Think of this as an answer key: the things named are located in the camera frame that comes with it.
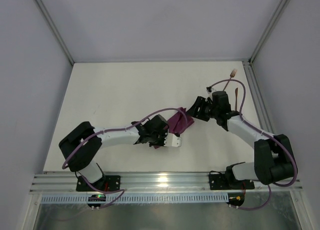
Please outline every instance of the white tabletop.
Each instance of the white tabletop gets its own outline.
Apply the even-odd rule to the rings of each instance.
[[[74,65],[61,112],[53,134],[44,171],[62,171],[64,157],[58,143],[83,121],[93,126],[124,126],[167,107],[189,108],[197,96],[207,97],[206,87],[227,79],[236,68],[235,79],[247,89],[243,114],[259,125],[253,99],[241,62],[152,62],[77,63]],[[224,84],[217,86],[222,90]],[[226,92],[235,107],[243,90],[230,82]],[[175,112],[163,112],[169,119]],[[253,150],[237,136],[226,132],[214,119],[195,123],[181,135],[179,148],[148,144],[117,145],[101,149],[95,156],[103,171],[210,171],[225,170],[238,162],[251,162]]]

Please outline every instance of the metal extrusion rail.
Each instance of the metal extrusion rail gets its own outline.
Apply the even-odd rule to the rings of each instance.
[[[186,192],[239,192],[239,190],[211,191],[207,172],[106,172],[121,176],[121,188],[127,193],[186,193]],[[71,172],[39,174],[34,177],[30,194],[74,193],[77,178]],[[268,191],[267,186],[255,183],[254,190]],[[271,186],[272,191],[302,190],[300,181],[292,187]]]

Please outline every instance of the wire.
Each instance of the wire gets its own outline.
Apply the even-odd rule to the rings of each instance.
[[[254,211],[254,210],[258,210],[258,209],[261,209],[261,208],[265,207],[265,206],[269,203],[269,201],[270,201],[270,199],[271,199],[271,195],[272,195],[270,185],[267,185],[267,186],[268,186],[268,189],[269,189],[269,197],[268,197],[268,199],[265,201],[264,204],[262,204],[262,205],[260,205],[260,206],[256,206],[256,207],[243,207],[243,206],[238,206],[238,207],[236,207],[236,206],[233,206],[233,205],[229,205],[229,206],[231,206],[231,207],[233,207],[233,208],[240,209],[240,210],[246,210],[246,211]]]
[[[224,171],[213,171],[213,170],[211,170],[209,172],[209,175],[211,175],[212,172],[219,173],[220,175],[223,175],[223,173],[224,173]]]
[[[104,191],[108,191],[108,185],[109,185],[109,183],[107,182],[107,183],[105,184],[105,186],[104,186]]]
[[[117,196],[114,200],[112,200],[111,202],[109,202],[109,203],[107,203],[107,204],[105,204],[105,205],[102,205],[102,206],[100,206],[100,207],[95,207],[95,208],[90,208],[90,209],[88,209],[88,208],[83,209],[82,211],[80,211],[80,212],[76,213],[75,215],[73,215],[73,216],[71,216],[71,217],[68,217],[68,218],[55,218],[55,217],[51,217],[51,216],[50,216],[51,212],[50,212],[50,210],[49,210],[48,213],[46,214],[46,216],[45,216],[42,224],[40,225],[40,228],[39,228],[39,229],[42,230],[42,229],[44,228],[45,223],[46,223],[46,221],[47,221],[48,218],[50,218],[50,219],[52,219],[52,220],[55,220],[55,221],[70,221],[70,220],[73,220],[73,219],[75,219],[76,217],[80,216],[80,215],[83,214],[84,212],[89,212],[90,210],[99,210],[99,209],[101,209],[101,208],[106,208],[106,207],[108,207],[108,206],[111,206],[115,201],[117,201],[117,200],[124,194],[124,191],[125,191],[125,190],[122,189],[122,190],[119,190],[119,191],[121,191],[121,194],[120,194],[119,196]]]
[[[110,131],[126,131],[126,130],[130,130],[131,128],[134,128],[136,126],[138,126],[139,124],[141,124],[142,122],[144,122],[145,120],[147,120],[149,117],[159,113],[159,112],[162,112],[162,111],[169,111],[169,110],[175,110],[175,111],[179,111],[183,117],[184,117],[184,120],[185,120],[185,127],[181,130],[181,132],[183,132],[187,127],[188,127],[188,120],[187,120],[187,116],[186,114],[178,109],[178,108],[164,108],[164,109],[161,109],[161,110],[158,110],[158,111],[155,111],[151,114],[149,114],[148,116],[146,116],[145,118],[143,118],[141,121],[138,121],[136,122],[135,124],[127,127],[127,128],[113,128],[113,129],[106,129],[106,130],[102,130],[102,131],[98,131],[90,136],[88,136],[86,139],[84,139],[74,150],[73,152],[65,159],[63,165],[62,165],[62,169],[66,169],[68,168],[67,164],[68,162],[71,160],[71,158],[77,153],[77,151],[85,144],[87,143],[91,138],[95,137],[95,136],[98,136],[100,134],[104,134],[104,133],[107,133],[107,132],[110,132]]]
[[[245,182],[243,182],[242,184],[243,184],[243,187],[241,187],[241,188],[243,191],[243,196],[245,196],[246,195],[246,192],[245,192],[246,191],[246,186],[245,186],[246,184],[245,184]]]
[[[222,81],[218,81],[216,83],[214,83],[213,85],[211,85],[210,87],[212,88],[213,86],[217,85],[217,84],[220,84],[222,82],[226,82],[226,81],[234,81],[234,82],[238,82],[239,84],[241,84],[242,88],[243,88],[243,98],[242,98],[242,101],[241,101],[241,105],[240,105],[240,109],[239,109],[239,117],[241,119],[241,121],[246,124],[248,127],[252,128],[253,130],[255,130],[256,132],[260,133],[261,135],[263,136],[266,136],[267,138],[271,139],[273,142],[275,142],[283,151],[284,153],[288,156],[288,158],[290,159],[290,162],[293,166],[293,178],[292,180],[287,183],[287,184],[280,184],[280,183],[276,183],[274,182],[273,184],[276,185],[276,186],[281,186],[281,187],[287,187],[287,186],[291,186],[294,184],[294,182],[296,181],[297,179],[297,174],[298,174],[298,170],[297,170],[297,164],[294,160],[294,158],[291,156],[291,154],[289,153],[289,151],[278,141],[276,140],[274,137],[272,137],[271,135],[261,131],[260,129],[258,129],[257,127],[253,126],[251,123],[249,123],[248,121],[246,121],[243,117],[243,114],[242,114],[242,109],[243,109],[243,106],[244,106],[244,103],[245,103],[245,98],[246,98],[246,87],[245,85],[239,81],[239,80],[235,80],[235,79],[227,79],[227,80],[222,80]],[[270,186],[268,185],[268,189],[269,189],[269,197],[268,199],[266,200],[266,202],[264,204],[262,204],[261,206],[257,206],[257,207],[236,207],[236,206],[232,206],[234,208],[238,208],[238,209],[241,209],[241,210],[247,210],[247,211],[252,211],[252,210],[258,210],[258,209],[261,209],[263,208],[264,206],[266,206],[270,199],[271,199],[271,195],[272,195],[272,192],[271,192],[271,188]]]
[[[158,110],[158,111],[155,111],[151,114],[149,114],[148,116],[146,116],[145,118],[143,118],[141,121],[138,121],[136,122],[135,124],[127,127],[127,128],[114,128],[114,129],[106,129],[106,130],[102,130],[102,131],[99,131],[99,132],[96,132],[92,135],[90,135],[89,137],[87,137],[86,139],[84,139],[74,150],[73,152],[65,159],[63,165],[62,165],[62,169],[66,169],[68,168],[67,164],[68,162],[70,161],[70,159],[77,153],[77,151],[86,143],[88,142],[91,138],[95,137],[95,136],[98,136],[100,134],[104,134],[104,133],[107,133],[107,132],[110,132],[110,131],[127,131],[127,130],[130,130],[131,128],[134,128],[136,126],[138,126],[139,124],[141,124],[142,122],[144,122],[145,120],[149,119],[149,117],[159,113],[159,112],[162,112],[162,111],[169,111],[169,110],[176,110],[178,112],[180,112],[183,117],[184,117],[184,120],[185,120],[185,127],[181,130],[181,132],[183,132],[187,127],[188,127],[188,120],[187,120],[187,116],[186,114],[178,109],[178,108],[164,108],[164,109],[161,109],[161,110]],[[120,189],[120,190],[116,190],[116,191],[101,191],[97,188],[95,188],[94,186],[91,185],[91,183],[87,180],[86,177],[84,177],[82,175],[82,178],[84,179],[84,181],[86,182],[86,184],[94,191],[97,191],[97,192],[101,192],[103,194],[113,194],[113,193],[118,193],[118,192],[121,192],[114,200],[112,200],[111,202],[105,204],[105,205],[102,205],[100,206],[99,208],[105,208],[105,207],[108,207],[108,206],[111,206],[114,202],[116,202],[123,194],[124,194],[124,189]]]
[[[222,81],[218,81],[216,83],[214,83],[213,85],[211,85],[210,87],[212,88],[213,86],[219,84],[219,83],[222,83],[222,82],[225,82],[225,81],[235,81],[235,82],[238,82],[242,85],[243,87],[243,98],[242,98],[242,102],[241,102],[241,105],[240,105],[240,109],[239,109],[239,117],[240,119],[242,120],[242,122],[244,124],[246,124],[248,127],[252,128],[253,130],[255,130],[256,132],[260,133],[261,135],[263,136],[266,136],[267,138],[271,139],[273,142],[275,142],[283,151],[284,153],[288,156],[292,166],[293,166],[293,178],[292,180],[289,182],[289,183],[286,183],[286,184],[280,184],[280,183],[276,183],[274,182],[273,184],[276,185],[276,186],[281,186],[281,187],[287,187],[287,186],[291,186],[294,184],[294,182],[296,181],[297,179],[297,174],[298,174],[298,170],[297,170],[297,164],[294,160],[294,158],[291,156],[291,154],[288,152],[288,150],[285,148],[285,146],[283,146],[278,140],[276,140],[274,137],[272,137],[271,135],[261,131],[259,128],[253,126],[251,123],[249,123],[248,121],[246,121],[243,117],[243,114],[242,114],[242,109],[243,109],[243,106],[244,106],[244,102],[245,102],[245,98],[246,98],[246,87],[245,85],[239,81],[239,80],[235,80],[235,79],[227,79],[227,80],[222,80]]]

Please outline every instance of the white wall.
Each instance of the white wall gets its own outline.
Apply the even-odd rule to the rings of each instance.
[[[76,62],[248,59],[279,0],[43,0]]]
[[[320,0],[291,0],[254,67],[278,132],[320,216]]]
[[[15,229],[42,170],[71,66],[33,0],[0,0],[0,222]]]

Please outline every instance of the purple cloth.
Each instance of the purple cloth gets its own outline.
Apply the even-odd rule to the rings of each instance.
[[[186,108],[180,107],[184,113],[186,113]],[[193,118],[186,114],[187,118],[187,125],[186,120],[181,112],[175,113],[167,122],[169,125],[169,133],[179,133],[182,134],[184,131],[190,127],[195,121]]]

